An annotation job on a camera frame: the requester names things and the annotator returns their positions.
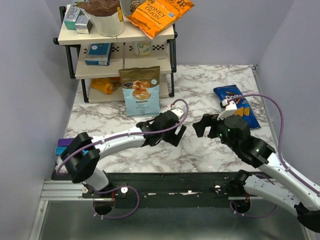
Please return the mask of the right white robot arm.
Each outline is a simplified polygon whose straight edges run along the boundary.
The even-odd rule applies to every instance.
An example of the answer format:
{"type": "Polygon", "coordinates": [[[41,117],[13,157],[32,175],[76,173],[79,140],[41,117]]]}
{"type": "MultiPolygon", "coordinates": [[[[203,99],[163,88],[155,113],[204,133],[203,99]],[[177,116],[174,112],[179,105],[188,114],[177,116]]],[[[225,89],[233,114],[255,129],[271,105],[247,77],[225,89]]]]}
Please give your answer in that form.
{"type": "Polygon", "coordinates": [[[286,161],[281,162],[275,149],[264,140],[251,135],[246,121],[238,115],[219,119],[216,114],[204,114],[193,123],[197,137],[210,128],[208,138],[219,138],[243,162],[259,169],[275,179],[281,186],[264,182],[249,173],[244,179],[230,183],[230,191],[241,196],[244,193],[261,197],[287,210],[309,230],[320,231],[320,186],[305,177],[286,161]]]}

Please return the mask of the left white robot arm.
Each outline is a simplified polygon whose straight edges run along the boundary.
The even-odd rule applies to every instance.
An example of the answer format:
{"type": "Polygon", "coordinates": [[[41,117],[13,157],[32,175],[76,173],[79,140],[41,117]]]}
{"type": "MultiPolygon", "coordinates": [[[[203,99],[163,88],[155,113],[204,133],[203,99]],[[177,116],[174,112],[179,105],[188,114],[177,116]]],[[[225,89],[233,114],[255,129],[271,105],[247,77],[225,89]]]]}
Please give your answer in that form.
{"type": "Polygon", "coordinates": [[[107,173],[98,168],[98,162],[109,155],[127,149],[153,147],[161,141],[178,146],[186,130],[182,123],[187,115],[181,108],[173,108],[119,133],[89,136],[82,132],[71,139],[62,152],[62,163],[56,172],[59,174],[65,167],[74,184],[83,183],[99,197],[107,197],[111,191],[110,180],[107,173]]]}

